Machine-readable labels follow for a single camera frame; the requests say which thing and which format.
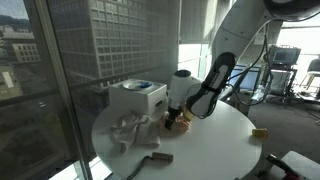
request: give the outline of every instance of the cloth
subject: cloth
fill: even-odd
[[[121,144],[121,152],[126,152],[132,144],[160,146],[157,124],[145,115],[124,116],[111,127],[111,132],[114,140]]]

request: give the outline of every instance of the round white table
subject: round white table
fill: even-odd
[[[113,143],[109,129],[121,116],[112,113],[112,108],[106,108],[94,123],[92,142],[105,165],[123,179],[152,152],[173,154],[173,162],[147,161],[134,179],[233,180],[249,173],[261,155],[261,141],[251,136],[255,126],[238,110],[221,101],[206,119],[194,117],[184,134],[161,137],[161,145],[156,149],[135,145],[120,153],[120,145]]]

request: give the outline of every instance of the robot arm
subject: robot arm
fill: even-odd
[[[319,11],[320,2],[316,0],[237,0],[212,42],[213,65],[205,80],[196,82],[185,71],[183,76],[173,76],[166,127],[170,129],[174,116],[184,103],[195,116],[205,118],[212,113],[236,61],[266,23],[272,20],[301,21]]]

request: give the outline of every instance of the floor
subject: floor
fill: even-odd
[[[266,128],[269,137],[263,143],[262,156],[255,169],[246,180],[256,180],[254,176],[268,165],[265,155],[272,153],[283,157],[289,151],[296,151],[320,164],[320,123],[305,109],[316,106],[305,103],[293,103],[290,106],[278,103],[277,98],[250,108],[249,119],[257,128]],[[320,117],[320,112],[311,111]]]

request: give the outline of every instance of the crumpled cloth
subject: crumpled cloth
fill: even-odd
[[[121,152],[126,152],[132,144],[160,146],[157,123],[146,115],[124,116],[111,127],[111,132],[113,139],[121,144]]]

